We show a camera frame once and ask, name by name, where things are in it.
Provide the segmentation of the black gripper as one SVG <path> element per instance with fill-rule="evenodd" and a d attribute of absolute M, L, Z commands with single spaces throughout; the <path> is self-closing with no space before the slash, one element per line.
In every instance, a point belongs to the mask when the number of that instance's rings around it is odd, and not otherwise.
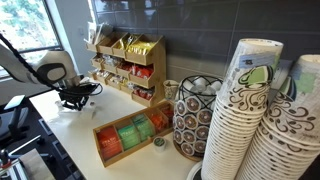
<path fill-rule="evenodd" d="M 100 86 L 99 83 L 84 83 L 78 86 L 64 88 L 59 92 L 62 106 L 70 110 L 81 111 L 90 96 L 95 95 L 95 90 Z"/>

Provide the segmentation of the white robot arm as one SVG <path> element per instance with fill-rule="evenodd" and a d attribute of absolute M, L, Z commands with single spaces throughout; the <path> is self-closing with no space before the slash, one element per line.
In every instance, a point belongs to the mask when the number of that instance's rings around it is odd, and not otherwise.
<path fill-rule="evenodd" d="M 0 65 L 16 81 L 43 84 L 56 90 L 62 106 L 81 111 L 90 96 L 100 94 L 99 83 L 84 82 L 78 75 L 71 56 L 64 50 L 49 50 L 37 62 L 28 62 L 2 35 Z"/>

